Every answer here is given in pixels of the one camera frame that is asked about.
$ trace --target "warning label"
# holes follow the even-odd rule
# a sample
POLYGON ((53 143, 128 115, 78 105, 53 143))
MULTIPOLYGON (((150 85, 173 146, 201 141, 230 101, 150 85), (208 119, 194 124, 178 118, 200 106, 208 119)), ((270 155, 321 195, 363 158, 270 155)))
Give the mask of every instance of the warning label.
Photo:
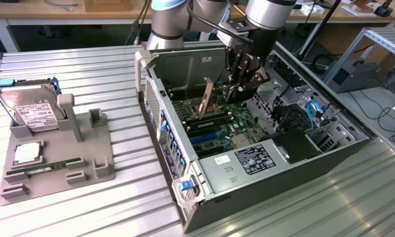
POLYGON ((15 106, 15 110, 29 128, 57 124, 49 103, 15 106))
POLYGON ((252 175, 274 166, 265 149, 261 145, 249 147, 234 152, 245 173, 252 175))

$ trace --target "blue cable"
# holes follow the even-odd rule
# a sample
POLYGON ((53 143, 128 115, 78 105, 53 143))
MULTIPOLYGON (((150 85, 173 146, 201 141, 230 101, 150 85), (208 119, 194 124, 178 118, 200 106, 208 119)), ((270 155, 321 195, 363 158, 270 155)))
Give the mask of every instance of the blue cable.
POLYGON ((309 104, 312 102, 308 101, 307 104, 305 104, 305 112, 307 112, 307 117, 308 117, 308 121, 309 121, 309 125, 311 125, 311 128, 313 128, 313 120, 311 119, 311 111, 309 111, 309 104))
POLYGON ((307 112, 307 117, 309 120, 311 128, 313 128, 313 120, 311 118, 311 110, 309 110, 309 104, 315 106, 315 111, 323 114, 323 109, 319 107, 317 102, 315 100, 309 100, 305 104, 305 112, 307 112))

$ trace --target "hard disk drive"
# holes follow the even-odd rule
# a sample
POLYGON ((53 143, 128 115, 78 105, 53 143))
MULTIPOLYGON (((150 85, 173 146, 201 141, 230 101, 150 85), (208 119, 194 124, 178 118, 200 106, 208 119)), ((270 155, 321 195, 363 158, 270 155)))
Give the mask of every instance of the hard disk drive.
POLYGON ((26 125, 33 132, 55 129, 57 121, 65 119, 58 93, 54 79, 0 80, 0 102, 15 125, 26 125))

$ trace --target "white label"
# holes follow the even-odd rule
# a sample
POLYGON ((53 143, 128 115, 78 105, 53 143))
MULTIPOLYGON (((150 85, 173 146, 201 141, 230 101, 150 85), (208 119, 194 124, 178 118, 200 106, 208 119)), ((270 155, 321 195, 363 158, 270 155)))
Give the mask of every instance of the white label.
POLYGON ((208 123, 200 124, 197 127, 205 127, 205 126, 209 126, 212 124, 213 124, 213 122, 208 122, 208 123))
POLYGON ((214 158, 214 162, 216 162, 217 165, 220 165, 220 164, 222 164, 222 163, 225 163, 225 162, 229 162, 229 158, 228 158, 226 155, 224 155, 224 156, 221 156, 221 157, 216 157, 216 158, 214 158))
POLYGON ((210 62, 210 61, 212 61, 212 57, 202 57, 201 58, 202 63, 206 63, 206 62, 210 62))
POLYGON ((50 167, 27 171, 26 174, 37 174, 37 173, 42 173, 42 172, 46 172, 46 171, 50 171, 50 167))
POLYGON ((15 110, 27 128, 57 124, 49 103, 15 106, 15 110))

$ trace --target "metal slotted table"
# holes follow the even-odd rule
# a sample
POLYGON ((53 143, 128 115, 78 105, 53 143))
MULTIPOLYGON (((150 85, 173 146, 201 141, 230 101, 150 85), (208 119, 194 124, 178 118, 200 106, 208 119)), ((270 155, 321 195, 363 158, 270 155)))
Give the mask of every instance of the metal slotted table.
MULTIPOLYGON (((0 236, 395 236, 395 153, 379 141, 328 175, 182 235, 134 98, 138 49, 120 46, 3 55, 0 79, 54 76, 62 93, 75 96, 75 113, 90 108, 106 113, 116 178, 0 206, 0 236)), ((7 124, 0 106, 0 177, 7 124)))

